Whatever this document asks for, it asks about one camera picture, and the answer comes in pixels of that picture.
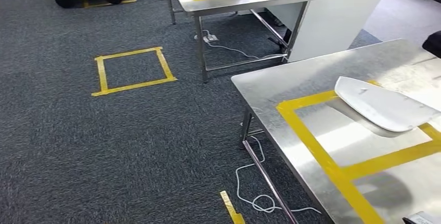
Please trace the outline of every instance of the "gray carpet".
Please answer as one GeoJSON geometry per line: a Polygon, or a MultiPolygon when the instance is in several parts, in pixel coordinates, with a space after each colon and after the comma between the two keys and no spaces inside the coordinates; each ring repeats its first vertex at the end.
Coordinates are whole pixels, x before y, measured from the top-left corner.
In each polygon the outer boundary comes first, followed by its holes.
{"type": "MultiPolygon", "coordinates": [[[[200,82],[192,20],[170,25],[166,2],[61,9],[53,0],[0,0],[0,223],[231,223],[226,190],[247,223],[287,223],[235,196],[243,104],[230,75],[200,82]],[[92,97],[94,57],[162,46],[179,80],[92,97]]],[[[277,47],[253,16],[207,17],[219,44],[263,56],[277,47]]],[[[362,31],[353,47],[378,43],[362,31]]],[[[244,58],[207,50],[210,65],[244,58]]],[[[109,86],[163,78],[150,54],[106,61],[109,86]]],[[[276,186],[291,208],[312,206],[274,148],[262,139],[276,186]]],[[[255,168],[242,195],[270,193],[255,168]]],[[[315,212],[301,223],[320,223],[315,212]]]]}

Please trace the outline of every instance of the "white cable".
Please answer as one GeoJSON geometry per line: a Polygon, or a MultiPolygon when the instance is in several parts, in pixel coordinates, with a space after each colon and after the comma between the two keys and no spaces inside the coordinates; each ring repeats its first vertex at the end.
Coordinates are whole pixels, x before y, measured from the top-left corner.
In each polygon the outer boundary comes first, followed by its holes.
{"type": "Polygon", "coordinates": [[[240,52],[240,53],[243,54],[245,57],[255,58],[255,59],[258,59],[258,58],[259,58],[259,57],[253,56],[253,55],[248,55],[248,54],[246,54],[246,53],[244,53],[244,52],[242,52],[242,51],[240,51],[240,50],[232,49],[232,48],[229,48],[229,47],[226,47],[226,46],[215,46],[215,45],[210,44],[210,42],[207,42],[207,44],[208,44],[209,46],[211,46],[211,47],[221,47],[221,48],[223,48],[223,49],[227,49],[227,50],[230,50],[230,51],[237,51],[237,52],[240,52]]]}
{"type": "MultiPolygon", "coordinates": [[[[209,32],[208,30],[202,30],[202,31],[203,31],[203,32],[207,32],[208,35],[211,35],[210,32],[209,32]]],[[[220,48],[227,49],[227,50],[230,50],[230,51],[237,51],[237,52],[241,53],[242,55],[244,55],[245,57],[259,59],[259,57],[254,56],[254,55],[248,55],[248,54],[242,52],[241,50],[237,50],[237,49],[229,48],[229,47],[226,47],[226,46],[212,45],[212,44],[210,44],[210,42],[206,42],[206,43],[207,43],[209,46],[211,46],[211,47],[220,47],[220,48]]],[[[267,58],[267,57],[271,57],[271,56],[279,56],[279,55],[280,55],[280,54],[271,54],[271,55],[266,55],[266,56],[264,56],[264,57],[262,57],[262,58],[267,58]]]]}
{"type": "MultiPolygon", "coordinates": [[[[255,138],[254,136],[251,136],[251,137],[254,138],[254,140],[256,140],[257,143],[259,144],[259,149],[260,149],[261,154],[262,154],[262,160],[261,160],[260,162],[262,163],[262,162],[265,161],[265,155],[263,154],[263,150],[262,150],[261,142],[259,141],[259,139],[255,138]]],[[[245,165],[245,166],[242,166],[242,167],[239,167],[239,168],[236,169],[236,178],[237,178],[237,192],[236,192],[236,193],[237,193],[237,197],[238,197],[239,199],[243,200],[244,202],[250,203],[250,204],[253,206],[253,208],[254,208],[255,210],[257,210],[257,211],[263,211],[263,212],[266,212],[266,213],[272,213],[272,212],[274,211],[274,209],[282,209],[281,207],[276,207],[276,203],[274,202],[274,199],[273,199],[271,196],[267,195],[267,194],[261,194],[261,195],[257,196],[256,198],[254,198],[254,200],[253,200],[252,202],[250,202],[250,201],[248,201],[248,200],[242,198],[242,197],[239,195],[240,181],[239,181],[239,173],[238,173],[238,171],[241,170],[241,169],[243,169],[243,168],[251,167],[251,166],[253,166],[253,165],[255,165],[255,164],[254,164],[254,163],[252,163],[252,164],[248,164],[248,165],[245,165]],[[267,197],[267,198],[269,198],[269,199],[271,200],[271,202],[273,203],[273,206],[272,206],[272,207],[269,207],[269,208],[262,208],[262,207],[260,207],[259,205],[257,205],[257,204],[256,204],[256,201],[257,201],[258,199],[260,199],[261,197],[267,197]]],[[[313,210],[313,211],[316,211],[316,212],[318,212],[319,214],[321,214],[320,211],[316,210],[316,209],[313,208],[313,207],[305,207],[305,208],[301,208],[301,209],[294,209],[294,210],[291,210],[291,212],[299,212],[299,211],[304,211],[304,210],[308,210],[308,209],[313,210]]]]}

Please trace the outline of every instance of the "floor marking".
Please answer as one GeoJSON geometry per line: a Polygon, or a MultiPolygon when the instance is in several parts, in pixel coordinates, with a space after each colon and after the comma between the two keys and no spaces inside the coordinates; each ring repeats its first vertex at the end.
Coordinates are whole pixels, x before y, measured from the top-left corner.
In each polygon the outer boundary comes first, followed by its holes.
{"type": "Polygon", "coordinates": [[[162,47],[154,47],[154,48],[141,49],[141,50],[136,50],[136,51],[122,52],[120,54],[112,54],[112,55],[96,57],[95,61],[97,62],[99,84],[101,87],[101,91],[99,91],[97,93],[92,93],[92,96],[97,97],[97,96],[107,95],[110,93],[116,93],[118,91],[131,90],[131,89],[135,89],[135,88],[141,88],[141,87],[146,87],[146,86],[150,86],[150,85],[157,85],[157,84],[162,84],[162,83],[166,83],[166,82],[176,81],[177,78],[175,78],[172,74],[172,71],[170,71],[170,68],[168,67],[167,61],[165,60],[161,49],[162,49],[162,47]],[[135,54],[142,54],[142,53],[149,52],[149,51],[156,52],[156,56],[158,57],[158,60],[159,60],[161,67],[162,67],[162,70],[164,71],[165,78],[160,79],[160,80],[147,81],[147,82],[134,84],[134,85],[126,85],[126,86],[110,88],[110,89],[108,88],[106,69],[104,66],[105,59],[119,58],[119,57],[125,57],[125,56],[129,56],[129,55],[135,55],[135,54]]]}
{"type": "MultiPolygon", "coordinates": [[[[121,1],[121,3],[130,3],[130,2],[135,2],[135,1],[137,1],[137,0],[125,0],[125,1],[121,1]]],[[[102,4],[90,5],[87,0],[83,0],[83,8],[103,7],[103,6],[110,6],[110,5],[113,5],[113,4],[112,3],[102,3],[102,4]]]]}
{"type": "Polygon", "coordinates": [[[354,186],[352,180],[440,152],[441,133],[428,123],[422,124],[419,128],[432,138],[431,141],[378,156],[358,164],[340,167],[295,113],[297,109],[335,98],[337,98],[337,95],[333,90],[325,91],[315,95],[283,101],[276,108],[363,222],[368,224],[384,223],[380,215],[354,186]]]}
{"type": "Polygon", "coordinates": [[[234,224],[245,224],[245,220],[243,219],[242,215],[240,213],[236,213],[236,210],[233,207],[233,204],[230,201],[230,198],[228,197],[227,191],[222,191],[220,193],[222,200],[224,201],[225,207],[227,208],[228,212],[230,213],[230,217],[234,224]]]}

